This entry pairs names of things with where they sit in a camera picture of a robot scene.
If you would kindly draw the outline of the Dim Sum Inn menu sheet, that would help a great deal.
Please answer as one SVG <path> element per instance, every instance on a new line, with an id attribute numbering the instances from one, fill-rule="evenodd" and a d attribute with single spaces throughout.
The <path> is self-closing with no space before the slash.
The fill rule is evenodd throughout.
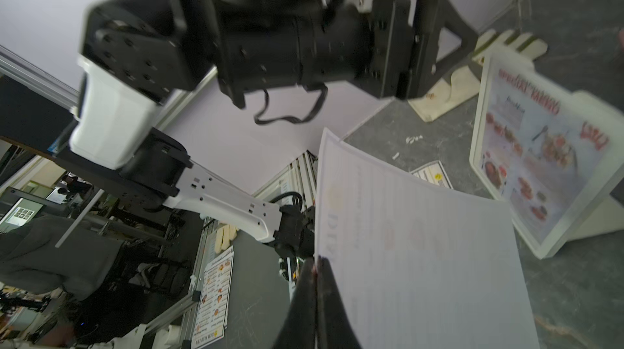
<path id="1" fill-rule="evenodd" d="M 453 190 L 453 185 L 440 160 L 425 164 L 410 173 L 421 180 Z"/>

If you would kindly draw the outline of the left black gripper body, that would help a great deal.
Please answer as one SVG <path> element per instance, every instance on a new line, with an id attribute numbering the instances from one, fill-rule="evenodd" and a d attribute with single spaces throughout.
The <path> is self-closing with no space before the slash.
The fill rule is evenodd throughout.
<path id="1" fill-rule="evenodd" d="M 407 98 L 414 30 L 410 0 L 373 0 L 369 12 L 353 5 L 329 19 L 300 20 L 301 85 L 345 81 L 377 99 Z"/>

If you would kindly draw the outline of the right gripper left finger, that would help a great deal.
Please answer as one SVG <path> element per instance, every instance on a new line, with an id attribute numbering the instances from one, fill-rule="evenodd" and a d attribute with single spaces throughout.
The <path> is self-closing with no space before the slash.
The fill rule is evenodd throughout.
<path id="1" fill-rule="evenodd" d="M 303 265 L 288 314 L 273 348 L 315 348 L 316 302 L 315 259 L 309 258 Z"/>

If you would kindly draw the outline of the white menu holder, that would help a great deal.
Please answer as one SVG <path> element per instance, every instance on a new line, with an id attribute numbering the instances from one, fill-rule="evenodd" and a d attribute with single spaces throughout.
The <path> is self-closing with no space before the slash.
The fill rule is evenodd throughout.
<path id="1" fill-rule="evenodd" d="M 623 228 L 623 115 L 571 92 L 502 46 L 487 54 L 470 165 L 538 259 L 565 243 Z"/>

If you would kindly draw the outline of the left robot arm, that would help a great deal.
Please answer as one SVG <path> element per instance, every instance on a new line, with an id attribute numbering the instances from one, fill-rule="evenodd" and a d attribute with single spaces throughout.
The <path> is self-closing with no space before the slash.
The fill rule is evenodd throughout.
<path id="1" fill-rule="evenodd" d="M 58 157 L 76 157 L 109 191 L 234 225 L 283 257 L 310 258 L 315 233 L 296 195 L 264 202 L 195 164 L 154 127 L 174 90 L 211 71 L 237 108 L 260 90 L 299 86 L 318 98 L 349 82 L 377 99 L 424 96 L 475 49 L 449 0 L 107 0 L 87 15 L 81 96 Z"/>

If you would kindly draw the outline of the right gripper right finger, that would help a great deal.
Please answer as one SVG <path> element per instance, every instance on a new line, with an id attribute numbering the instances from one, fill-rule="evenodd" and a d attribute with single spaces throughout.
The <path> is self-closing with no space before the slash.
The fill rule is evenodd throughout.
<path id="1" fill-rule="evenodd" d="M 361 348 L 349 323 L 330 261 L 316 265 L 316 339 L 322 349 Z"/>

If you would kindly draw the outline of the restaurant special menu sheet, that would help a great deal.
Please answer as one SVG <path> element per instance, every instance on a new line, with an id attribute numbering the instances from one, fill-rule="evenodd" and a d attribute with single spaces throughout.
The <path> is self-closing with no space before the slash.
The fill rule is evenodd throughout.
<path id="1" fill-rule="evenodd" d="M 487 83 L 480 168 L 542 244 L 616 140 L 588 104 L 531 71 L 495 62 Z"/>

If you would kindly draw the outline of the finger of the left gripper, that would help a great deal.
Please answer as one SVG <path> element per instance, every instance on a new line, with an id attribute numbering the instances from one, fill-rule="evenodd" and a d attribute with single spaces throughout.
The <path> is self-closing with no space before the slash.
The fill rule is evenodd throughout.
<path id="1" fill-rule="evenodd" d="M 417 0 L 413 30 L 414 44 L 405 73 L 406 100 L 426 95 L 471 54 L 479 38 L 450 0 Z"/>

